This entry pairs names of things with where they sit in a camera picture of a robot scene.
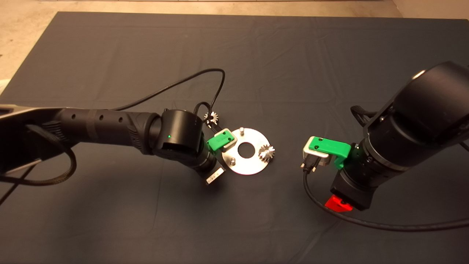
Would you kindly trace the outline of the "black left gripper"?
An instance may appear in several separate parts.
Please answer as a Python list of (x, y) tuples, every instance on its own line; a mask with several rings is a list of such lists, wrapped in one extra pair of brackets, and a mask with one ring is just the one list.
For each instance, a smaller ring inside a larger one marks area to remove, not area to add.
[(213, 183), (216, 179), (218, 179), (222, 174), (226, 172), (225, 167), (220, 164), (220, 162), (216, 161), (214, 164), (214, 167), (210, 169), (206, 174), (204, 175), (204, 183), (206, 185), (209, 185)]

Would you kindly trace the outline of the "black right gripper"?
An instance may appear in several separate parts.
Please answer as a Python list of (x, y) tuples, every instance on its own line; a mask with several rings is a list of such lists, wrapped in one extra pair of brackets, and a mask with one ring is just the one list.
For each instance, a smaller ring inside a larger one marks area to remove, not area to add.
[(343, 169), (335, 175), (330, 192), (334, 195), (330, 196), (325, 207), (333, 212), (350, 212), (353, 207), (364, 211), (372, 203), (372, 188), (353, 182)]

